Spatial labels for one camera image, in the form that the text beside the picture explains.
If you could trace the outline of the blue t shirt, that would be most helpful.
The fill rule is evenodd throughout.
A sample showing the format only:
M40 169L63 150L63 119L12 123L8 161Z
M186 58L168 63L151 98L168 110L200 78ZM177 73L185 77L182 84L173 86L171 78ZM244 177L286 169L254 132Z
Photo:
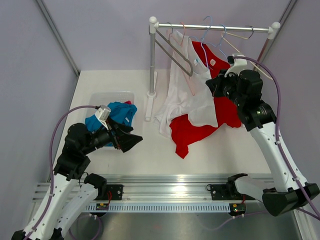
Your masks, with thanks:
M137 112L137 107L134 104L125 104L116 101L110 102L107 107L111 110L107 120L109 127L110 120L132 127L132 120ZM107 130L96 119L94 114L85 119L85 125L87 130L92 133L92 141L89 146L86 147L87 152L103 147L114 147L111 127L110 130Z

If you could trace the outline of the magenta t shirt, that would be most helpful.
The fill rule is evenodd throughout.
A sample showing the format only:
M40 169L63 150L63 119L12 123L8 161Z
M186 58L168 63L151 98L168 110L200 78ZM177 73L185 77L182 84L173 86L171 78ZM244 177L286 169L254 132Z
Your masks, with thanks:
M130 100L128 100L128 101L125 101L125 102L124 102L124 104L131 105L131 104L132 104L132 102L131 102Z

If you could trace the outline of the white t shirt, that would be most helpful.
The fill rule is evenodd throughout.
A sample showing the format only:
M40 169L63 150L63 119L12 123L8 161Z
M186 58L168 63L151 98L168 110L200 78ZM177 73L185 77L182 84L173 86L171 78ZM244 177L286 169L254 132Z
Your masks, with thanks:
M154 117L159 133L170 138L171 122L182 115L186 115L193 126L217 127L214 100L206 85L206 81L211 79L209 69L201 61L187 35L176 30L171 34L170 42L192 63L193 74L188 76L174 61L171 62L167 97Z

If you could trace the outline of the pink hanger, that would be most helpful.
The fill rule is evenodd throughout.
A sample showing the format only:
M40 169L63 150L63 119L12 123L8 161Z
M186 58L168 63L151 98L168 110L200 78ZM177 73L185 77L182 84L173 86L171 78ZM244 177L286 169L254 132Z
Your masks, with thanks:
M180 24L183 26L183 34L182 34L182 38L181 41L179 43L181 50L183 50L183 43L184 43L184 38L186 35L186 27L185 24L181 21ZM181 58L189 65L189 71L187 71L185 68L183 68L182 66L180 67L187 75L188 78L185 77L185 81L190 89L190 92L193 96L195 96L195 90L193 89L193 85L191 83L191 77L193 76L193 66L191 64L191 62L187 59L187 57L185 57L185 55L183 54L183 52L178 52L178 54L181 56Z

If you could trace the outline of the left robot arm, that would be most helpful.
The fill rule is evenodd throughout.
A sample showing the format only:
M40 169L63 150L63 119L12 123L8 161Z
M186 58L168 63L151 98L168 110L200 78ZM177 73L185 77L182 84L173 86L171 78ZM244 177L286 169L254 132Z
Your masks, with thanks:
M51 186L29 224L16 231L14 240L62 240L68 230L93 200L108 196L107 180L91 173L71 201L70 192L78 184L90 164L88 154L113 144L115 149L127 152L143 140L132 134L133 128L107 120L107 126L90 132L83 123L75 123L67 130L61 155L53 169Z

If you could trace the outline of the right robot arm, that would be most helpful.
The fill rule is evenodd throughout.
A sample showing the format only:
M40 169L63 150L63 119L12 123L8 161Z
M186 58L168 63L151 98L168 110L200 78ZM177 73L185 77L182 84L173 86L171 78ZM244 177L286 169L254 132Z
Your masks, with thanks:
M281 139L272 107L262 100L263 80L256 71L239 74L221 70L205 82L214 98L226 97L236 107L237 115L258 144L273 177L274 184L253 179L246 173L230 176L226 193L232 199L249 196L263 203L272 216L279 216L308 204L319 195L317 184L309 183L294 163Z

